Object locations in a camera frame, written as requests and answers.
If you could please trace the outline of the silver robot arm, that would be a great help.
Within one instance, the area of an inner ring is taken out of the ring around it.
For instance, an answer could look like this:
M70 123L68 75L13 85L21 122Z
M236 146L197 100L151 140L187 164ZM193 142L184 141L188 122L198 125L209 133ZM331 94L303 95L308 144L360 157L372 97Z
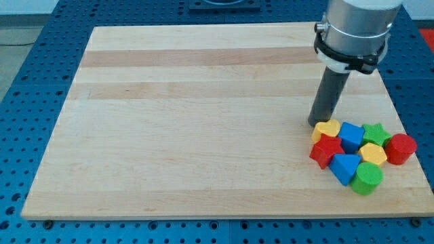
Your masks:
M329 0L315 23L317 57L335 73L371 74L384 59L402 0Z

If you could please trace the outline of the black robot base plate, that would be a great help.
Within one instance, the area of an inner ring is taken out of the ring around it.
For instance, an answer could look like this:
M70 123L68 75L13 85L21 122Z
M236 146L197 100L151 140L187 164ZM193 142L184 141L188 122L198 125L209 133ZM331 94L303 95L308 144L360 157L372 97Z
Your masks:
M189 11L259 10L261 0L189 0Z

